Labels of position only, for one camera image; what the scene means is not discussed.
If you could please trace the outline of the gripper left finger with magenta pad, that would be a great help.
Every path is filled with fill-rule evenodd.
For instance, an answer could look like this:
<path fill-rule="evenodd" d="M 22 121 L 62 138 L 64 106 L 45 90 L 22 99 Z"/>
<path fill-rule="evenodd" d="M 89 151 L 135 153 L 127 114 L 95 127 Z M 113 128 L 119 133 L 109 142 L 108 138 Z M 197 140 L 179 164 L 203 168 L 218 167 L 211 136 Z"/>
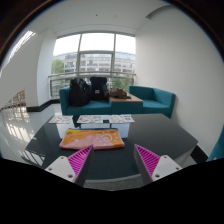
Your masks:
<path fill-rule="evenodd" d="M 65 180 L 83 186 L 93 157 L 93 146 L 87 146 L 72 155 L 59 156 L 46 171 Z"/>

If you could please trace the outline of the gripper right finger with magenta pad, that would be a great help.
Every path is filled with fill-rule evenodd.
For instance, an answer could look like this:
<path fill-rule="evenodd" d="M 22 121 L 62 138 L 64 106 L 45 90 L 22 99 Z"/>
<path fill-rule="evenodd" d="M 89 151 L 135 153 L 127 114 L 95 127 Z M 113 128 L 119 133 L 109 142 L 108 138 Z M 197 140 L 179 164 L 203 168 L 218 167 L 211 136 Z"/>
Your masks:
<path fill-rule="evenodd" d="M 137 144 L 134 145 L 134 158 L 144 185 L 181 170 L 181 167 L 168 155 L 159 156 Z"/>

